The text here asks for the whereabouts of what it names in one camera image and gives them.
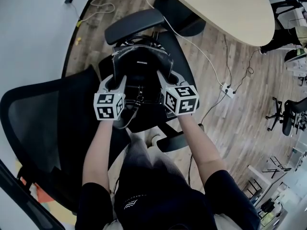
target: wooden floor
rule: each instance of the wooden floor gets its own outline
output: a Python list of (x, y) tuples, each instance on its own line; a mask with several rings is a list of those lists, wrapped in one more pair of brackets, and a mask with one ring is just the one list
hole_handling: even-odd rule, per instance
[[(145, 0), (100, 0), (99, 3), (111, 2), (116, 10), (109, 14), (98, 14), (83, 22), (77, 33), (81, 38), (78, 45), (74, 45), (68, 62), (67, 75), (83, 71), (89, 64), (97, 68), (104, 57), (112, 53), (112, 47), (105, 42), (104, 30), (113, 22), (139, 10), (148, 9)], [(90, 6), (85, 18), (103, 8)], [(226, 68), (226, 46), (224, 35), (207, 24), (205, 30), (194, 37), (190, 37), (211, 59), (221, 82), (230, 82)], [(228, 65), (232, 74), (232, 88), (236, 88), (248, 67), (248, 60), (255, 47), (236, 42), (226, 37), (228, 44)], [(200, 95), (200, 108), (194, 115), (200, 122), (209, 108), (222, 97), (213, 69), (205, 58), (190, 43), (178, 38), (186, 55)], [(227, 168), (238, 185), (243, 189), (250, 177), (247, 166), (249, 164), (261, 169), (270, 156), (276, 156), (282, 163), (286, 163), (295, 144), (297, 136), (292, 138), (282, 134), (281, 125), (277, 124), (272, 132), (267, 127), (272, 120), (266, 120), (265, 115), (275, 112), (272, 97), (285, 102), (288, 99), (299, 101), (304, 94), (298, 86), (298, 80), (286, 70), (283, 62), (285, 51), (275, 50), (266, 55), (256, 52), (251, 60), (254, 74), (244, 79), (235, 97), (225, 97), (206, 116), (203, 125), (205, 132), (216, 144), (221, 156), (227, 163)], [(180, 130), (178, 121), (170, 124)], [(188, 147), (169, 154), (174, 159), (185, 176), (188, 174), (190, 150)], [(114, 184), (120, 169), (121, 158), (110, 170), (111, 185)], [(191, 170), (192, 188), (203, 190), (195, 163)]]

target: desk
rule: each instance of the desk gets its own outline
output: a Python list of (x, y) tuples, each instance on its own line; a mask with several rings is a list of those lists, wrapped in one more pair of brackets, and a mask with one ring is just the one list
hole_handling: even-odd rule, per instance
[(237, 41), (263, 46), (273, 38), (269, 0), (179, 0), (195, 14)]
[(248, 168), (258, 176), (265, 184), (267, 184), (267, 188), (264, 190), (263, 194), (258, 198), (258, 200), (254, 203), (255, 208), (260, 208), (263, 203), (265, 203), (268, 199), (272, 197), (272, 195), (276, 192), (279, 185), (283, 182), (283, 177), (287, 174), (287, 172), (282, 171), (280, 168), (272, 165), (280, 171), (282, 174), (274, 178), (273, 180), (268, 179), (263, 175), (263, 173), (257, 171), (253, 166), (249, 165)]

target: extension cord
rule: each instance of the extension cord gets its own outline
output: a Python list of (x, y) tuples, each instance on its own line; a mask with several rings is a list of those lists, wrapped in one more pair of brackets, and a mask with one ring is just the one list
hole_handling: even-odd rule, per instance
[(231, 99), (233, 99), (233, 97), (235, 96), (234, 90), (231, 87), (228, 88), (228, 84), (226, 83), (224, 83), (224, 85), (222, 86), (222, 91)]

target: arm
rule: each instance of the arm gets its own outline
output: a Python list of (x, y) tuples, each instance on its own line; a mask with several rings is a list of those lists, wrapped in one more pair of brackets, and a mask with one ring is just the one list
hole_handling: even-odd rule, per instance
[(100, 122), (85, 156), (76, 230), (103, 229), (113, 221), (107, 173), (112, 124)]
[(226, 166), (213, 142), (191, 115), (180, 115), (178, 120), (197, 164), (201, 181), (205, 185), (210, 175), (226, 170)]
[(257, 230), (259, 216), (250, 200), (226, 171), (215, 145), (190, 115), (178, 116), (197, 164), (208, 203), (214, 214), (225, 214), (243, 230)]
[(82, 185), (92, 182), (103, 186), (108, 192), (108, 162), (113, 121), (100, 122), (83, 164)]

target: white cable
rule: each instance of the white cable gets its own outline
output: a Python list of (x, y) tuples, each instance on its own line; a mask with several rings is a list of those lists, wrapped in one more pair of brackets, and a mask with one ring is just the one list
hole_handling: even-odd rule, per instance
[[(146, 2), (148, 3), (148, 5), (149, 5), (151, 8), (154, 9), (154, 7), (149, 3), (148, 0), (146, 0)], [(178, 33), (172, 28), (172, 26), (170, 25), (170, 23), (168, 22), (168, 20), (167, 20), (165, 17), (164, 17), (164, 19), (165, 19), (165, 21), (167, 22), (167, 24), (169, 25), (169, 27), (172, 29), (172, 31), (173, 31), (176, 35), (180, 36), (181, 38), (183, 38), (183, 39), (186, 40), (187, 42), (189, 42), (189, 43), (191, 43), (192, 45), (194, 45), (194, 46), (195, 46), (195, 47), (196, 47), (196, 48), (207, 58), (207, 60), (210, 62), (211, 66), (212, 66), (212, 69), (213, 69), (213, 71), (214, 71), (214, 73), (215, 73), (216, 80), (218, 81), (218, 83), (219, 83), (221, 86), (223, 86), (223, 85), (221, 84), (221, 82), (219, 81), (218, 77), (217, 77), (216, 70), (215, 70), (215, 68), (214, 68), (214, 66), (213, 66), (213, 64), (212, 64), (212, 62), (209, 60), (209, 58), (206, 56), (206, 54), (205, 54), (196, 44), (194, 44), (193, 42), (191, 42), (191, 41), (188, 40), (187, 38), (183, 37), (182, 35), (178, 34)]]
[(96, 7), (112, 6), (112, 9), (108, 10), (108, 11), (95, 12), (95, 13), (91, 14), (89, 17), (87, 17), (86, 19), (80, 20), (81, 22), (87, 21), (88, 19), (92, 18), (94, 15), (96, 15), (98, 13), (112, 13), (115, 10), (115, 5), (111, 2), (106, 2), (106, 3), (103, 3), (103, 4), (94, 4), (95, 1), (96, 0), (92, 0), (90, 5), (96, 6)]

